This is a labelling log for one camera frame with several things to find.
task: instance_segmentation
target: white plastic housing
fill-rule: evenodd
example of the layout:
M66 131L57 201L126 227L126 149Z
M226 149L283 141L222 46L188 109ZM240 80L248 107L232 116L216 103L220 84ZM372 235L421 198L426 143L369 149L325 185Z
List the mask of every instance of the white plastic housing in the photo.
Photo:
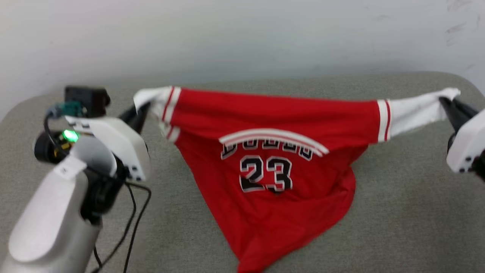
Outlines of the white plastic housing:
M74 130L93 134L126 166L132 177L146 181L150 176L150 157L142 137L118 118L82 119L65 117Z
M461 126L446 162L454 172L467 171L473 159L485 150L485 110Z
M101 226L80 215L86 164L73 156L44 178L9 240L2 273L83 273Z

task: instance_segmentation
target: jersey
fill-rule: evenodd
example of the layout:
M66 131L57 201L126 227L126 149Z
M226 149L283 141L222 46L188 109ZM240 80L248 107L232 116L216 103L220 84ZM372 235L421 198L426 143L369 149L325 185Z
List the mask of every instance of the jersey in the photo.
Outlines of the jersey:
M356 189L350 165L369 144L443 119L437 98L456 94L350 102L164 87L135 102L152 101L238 272L261 272L343 218Z

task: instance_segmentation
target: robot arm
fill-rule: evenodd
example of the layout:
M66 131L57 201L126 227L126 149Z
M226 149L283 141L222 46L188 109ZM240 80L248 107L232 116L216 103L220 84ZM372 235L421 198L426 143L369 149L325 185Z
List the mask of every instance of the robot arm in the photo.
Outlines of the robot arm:
M126 179L149 176L148 151L139 135L149 104L112 118L105 116L109 100L104 89L68 86L65 103L49 112L66 117L77 131L75 139L48 126L37 139L36 158L57 165L16 223L1 272L85 272L102 215Z
M448 141L446 162L454 172L474 172L485 181L485 110L440 98L455 133Z

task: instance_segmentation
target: number 23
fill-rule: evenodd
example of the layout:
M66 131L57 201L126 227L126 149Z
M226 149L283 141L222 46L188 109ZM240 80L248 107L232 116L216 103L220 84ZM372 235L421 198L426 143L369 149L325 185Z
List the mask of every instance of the number 23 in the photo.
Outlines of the number 23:
M239 183L243 192L268 189L276 193L293 188L293 181L290 178L291 161L278 156L271 156L266 160L266 170L275 174L274 185L258 184L264 177L263 164L263 160L258 155L246 155L241 159L240 171L249 171L249 168L253 168L246 176L239 176Z

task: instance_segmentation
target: gray table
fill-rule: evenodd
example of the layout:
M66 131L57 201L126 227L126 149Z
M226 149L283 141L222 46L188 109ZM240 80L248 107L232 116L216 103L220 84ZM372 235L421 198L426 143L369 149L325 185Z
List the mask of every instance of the gray table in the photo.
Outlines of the gray table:
M247 93L348 100L404 98L457 87L462 100L483 109L485 99L465 79L445 73L406 73L190 86ZM107 86L110 115L131 104L133 86ZM0 256L27 201L51 165L38 163L32 141L45 110L61 92L27 100L0 124ZM294 251L268 272L483 272L485 185L470 174L448 170L451 126L439 122L412 135L370 147L354 164L357 190L352 208L335 227ZM129 272L235 272L238 261L210 214L177 149L164 141L154 120L143 132L152 158L146 184L153 199L131 255ZM135 192L142 203L144 193ZM118 241L131 211L123 190L104 217L98 241L105 257ZM106 267L120 272L126 246ZM95 267L91 260L89 269Z

